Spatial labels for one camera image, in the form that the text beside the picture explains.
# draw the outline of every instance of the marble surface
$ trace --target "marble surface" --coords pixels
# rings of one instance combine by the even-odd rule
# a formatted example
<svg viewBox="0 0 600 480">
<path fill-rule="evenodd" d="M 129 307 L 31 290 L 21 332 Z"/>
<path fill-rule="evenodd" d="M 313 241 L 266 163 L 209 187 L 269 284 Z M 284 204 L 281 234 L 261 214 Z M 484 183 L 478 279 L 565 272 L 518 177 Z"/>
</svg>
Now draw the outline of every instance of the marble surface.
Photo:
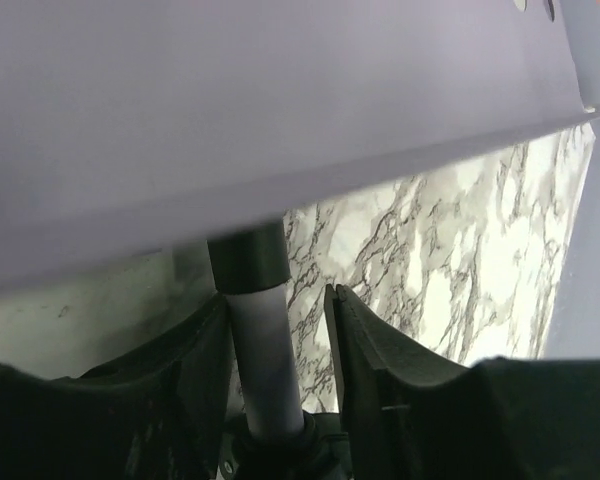
<svg viewBox="0 0 600 480">
<path fill-rule="evenodd" d="M 594 142 L 586 125 L 285 217 L 304 408 L 337 410 L 324 286 L 465 365 L 542 355 Z"/>
</svg>

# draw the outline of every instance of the cylindrical rod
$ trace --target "cylindrical rod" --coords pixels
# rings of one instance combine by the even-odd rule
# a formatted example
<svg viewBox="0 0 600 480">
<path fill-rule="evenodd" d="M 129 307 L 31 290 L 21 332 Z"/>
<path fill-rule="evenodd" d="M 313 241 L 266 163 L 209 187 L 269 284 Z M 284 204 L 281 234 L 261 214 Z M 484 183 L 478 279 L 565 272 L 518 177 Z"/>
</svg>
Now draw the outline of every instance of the cylindrical rod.
<svg viewBox="0 0 600 480">
<path fill-rule="evenodd" d="M 227 295 L 249 431 L 267 444 L 304 429 L 285 287 Z"/>
</svg>

